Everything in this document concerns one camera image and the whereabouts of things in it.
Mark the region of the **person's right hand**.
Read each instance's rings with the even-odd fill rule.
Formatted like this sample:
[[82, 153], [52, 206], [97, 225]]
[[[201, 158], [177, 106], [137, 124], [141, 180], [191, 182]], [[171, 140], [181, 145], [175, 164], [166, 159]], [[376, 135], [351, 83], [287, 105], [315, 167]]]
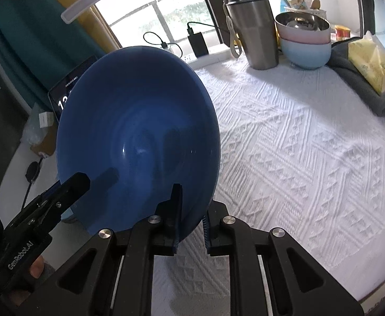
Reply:
[[20, 306], [35, 288], [36, 281], [45, 270], [45, 260], [40, 255], [28, 269], [28, 274], [23, 276], [23, 281], [18, 283], [18, 289], [10, 293], [9, 298], [13, 305]]

